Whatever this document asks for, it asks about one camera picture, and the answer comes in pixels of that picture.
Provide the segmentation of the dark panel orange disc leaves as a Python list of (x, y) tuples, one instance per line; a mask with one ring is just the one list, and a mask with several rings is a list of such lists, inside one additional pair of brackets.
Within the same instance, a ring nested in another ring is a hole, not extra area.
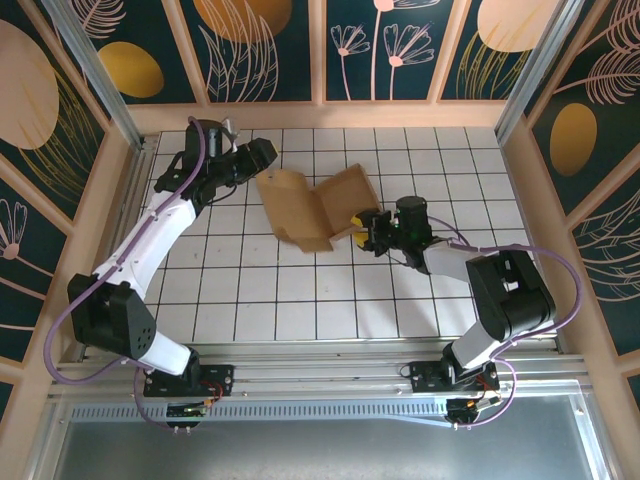
[(309, 0), (179, 0), (208, 100), (312, 99)]

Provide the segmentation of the aluminium corner post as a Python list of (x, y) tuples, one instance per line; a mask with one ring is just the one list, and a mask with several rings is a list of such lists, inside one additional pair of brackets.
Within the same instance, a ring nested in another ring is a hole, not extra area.
[(97, 51), (84, 32), (67, 0), (41, 0), (54, 25), (70, 48), (73, 56), (84, 68), (89, 82), (104, 106), (111, 114), (129, 146), (136, 152), (142, 150), (142, 135), (138, 131), (127, 106), (105, 70)]
[(560, 0), (547, 23), (540, 40), (529, 55), (500, 115), (494, 133), (500, 148), (506, 145), (513, 129), (543, 81), (566, 37), (576, 23), (585, 0)]

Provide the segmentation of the dark panel single pink flower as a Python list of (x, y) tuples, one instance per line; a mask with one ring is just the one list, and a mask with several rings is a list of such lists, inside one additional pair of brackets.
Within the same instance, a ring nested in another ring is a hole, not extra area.
[(64, 260), (72, 223), (0, 154), (0, 365), (42, 358), (66, 307)]

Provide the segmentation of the aluminium side rail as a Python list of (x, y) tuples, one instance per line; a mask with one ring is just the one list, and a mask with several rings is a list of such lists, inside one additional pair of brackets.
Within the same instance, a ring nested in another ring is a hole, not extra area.
[(156, 333), (155, 321), (144, 305), (144, 289), (133, 272), (140, 251), (129, 251), (127, 259), (117, 264), (144, 222), (140, 217), (156, 146), (155, 137), (147, 138), (140, 152), (125, 158), (96, 264), (89, 273), (76, 275), (68, 286), (71, 301), (91, 292), (72, 312), (76, 340), (120, 360), (140, 359)]

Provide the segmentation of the dark panel pink flowers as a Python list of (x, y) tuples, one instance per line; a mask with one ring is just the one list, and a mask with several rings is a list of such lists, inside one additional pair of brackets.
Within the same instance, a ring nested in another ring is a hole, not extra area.
[(435, 103), (473, 0), (325, 0), (323, 99)]

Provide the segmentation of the dark panel large peach disc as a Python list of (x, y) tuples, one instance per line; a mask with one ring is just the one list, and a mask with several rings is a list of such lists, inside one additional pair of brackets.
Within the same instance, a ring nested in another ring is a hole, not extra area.
[(107, 130), (19, 0), (0, 0), (0, 179), (67, 229)]

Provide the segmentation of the aluminium mounting rail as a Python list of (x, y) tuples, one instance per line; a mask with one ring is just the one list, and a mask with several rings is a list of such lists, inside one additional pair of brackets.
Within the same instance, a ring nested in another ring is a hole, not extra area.
[[(406, 366), (437, 360), (445, 341), (360, 339), (197, 344), (204, 364), (234, 366), (232, 399), (323, 400), (406, 397)], [(524, 341), (504, 354), (517, 373), (518, 393), (564, 391), (592, 382), (584, 359), (562, 354), (551, 339)]]

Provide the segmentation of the dark panel yellow oval feather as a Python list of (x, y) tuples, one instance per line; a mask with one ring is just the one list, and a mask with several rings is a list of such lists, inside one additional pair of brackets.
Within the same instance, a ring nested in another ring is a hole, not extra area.
[(640, 0), (604, 0), (553, 65), (531, 133), (567, 217), (640, 145)]

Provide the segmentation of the brown cardboard box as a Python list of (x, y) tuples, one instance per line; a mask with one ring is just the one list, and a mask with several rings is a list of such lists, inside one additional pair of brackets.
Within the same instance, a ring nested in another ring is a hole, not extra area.
[(267, 170), (256, 185), (274, 236), (304, 253), (330, 252), (353, 234), (354, 215), (381, 209), (364, 168), (355, 164), (312, 186), (295, 171)]

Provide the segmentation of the grey metal sheet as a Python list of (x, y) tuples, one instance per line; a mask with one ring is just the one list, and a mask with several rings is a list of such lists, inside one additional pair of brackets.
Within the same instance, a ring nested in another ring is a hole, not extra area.
[(497, 420), (453, 429), (392, 418), (261, 419), (219, 406), (191, 433), (131, 403), (53, 406), (28, 480), (625, 480), (578, 394), (523, 396)]

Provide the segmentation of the dark panel pink feather lines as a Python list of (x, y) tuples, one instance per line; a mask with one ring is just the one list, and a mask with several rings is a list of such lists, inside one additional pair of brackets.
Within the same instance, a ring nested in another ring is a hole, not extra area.
[(619, 356), (640, 349), (640, 182), (619, 186), (572, 231)]

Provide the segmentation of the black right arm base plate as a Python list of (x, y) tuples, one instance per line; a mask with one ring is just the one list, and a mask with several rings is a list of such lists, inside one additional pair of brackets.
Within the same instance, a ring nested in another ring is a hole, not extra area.
[(448, 360), (415, 361), (408, 364), (414, 393), (469, 393), (499, 391), (500, 381), (494, 362), (463, 370)]

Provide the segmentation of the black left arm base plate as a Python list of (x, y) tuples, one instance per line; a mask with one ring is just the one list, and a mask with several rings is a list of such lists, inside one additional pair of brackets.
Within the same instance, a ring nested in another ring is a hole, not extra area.
[(201, 365), (173, 376), (156, 372), (146, 376), (143, 396), (146, 398), (227, 397), (234, 384), (232, 365)]

